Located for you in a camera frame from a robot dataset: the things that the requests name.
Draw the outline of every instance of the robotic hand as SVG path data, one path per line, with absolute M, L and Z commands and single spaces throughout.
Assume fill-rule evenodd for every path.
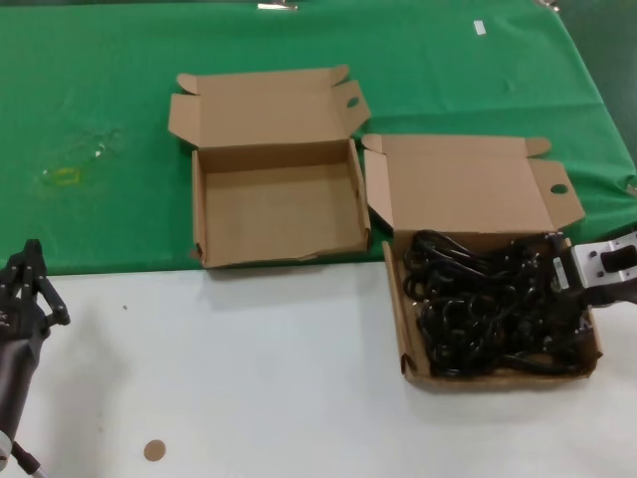
M 585 307 L 637 304 L 637 232 L 572 246 L 553 265 L 556 288 Z
M 52 313 L 38 306 L 38 294 Z M 40 241 L 28 240 L 24 250 L 11 256 L 0 270 L 0 471 L 13 454 L 23 470 L 45 477 L 40 464 L 15 442 L 42 342 L 51 326 L 66 326 L 69 313 L 47 279 Z

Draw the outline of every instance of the metal clip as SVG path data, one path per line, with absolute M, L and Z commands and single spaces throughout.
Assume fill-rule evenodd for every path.
M 259 10 L 298 10 L 299 5 L 288 5 L 286 0 L 273 0 L 272 3 L 260 3 L 257 5 Z

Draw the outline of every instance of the empty cardboard box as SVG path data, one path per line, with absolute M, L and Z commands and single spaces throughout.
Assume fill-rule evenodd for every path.
M 201 264 L 303 260 L 368 246 L 351 134 L 369 109 L 348 68 L 179 75 L 169 130 L 193 152 Z
M 369 206 L 394 231 L 383 244 L 402 373 L 409 381 L 512 384 L 571 380 L 499 369 L 471 380 L 431 374 L 416 324 L 416 305 L 403 293 L 402 257 L 413 234 L 433 229 L 477 251 L 555 231 L 584 216 L 561 163 L 532 156 L 550 149 L 544 138 L 378 135 L 362 139 Z M 601 350 L 596 333 L 581 344 L 585 371 Z

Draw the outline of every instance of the brown circular sticker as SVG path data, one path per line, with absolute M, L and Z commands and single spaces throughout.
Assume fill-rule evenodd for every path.
M 161 440 L 149 441 L 143 449 L 143 456 L 148 461 L 159 461 L 166 454 L 166 445 Z

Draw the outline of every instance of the bundle of cables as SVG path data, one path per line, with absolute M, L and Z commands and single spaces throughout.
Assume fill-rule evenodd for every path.
M 581 372 L 577 346 L 591 328 L 552 290 L 552 255 L 534 247 L 545 237 L 478 254 L 436 231 L 414 235 L 403 288 L 419 303 L 432 374 L 471 377 L 501 367 Z

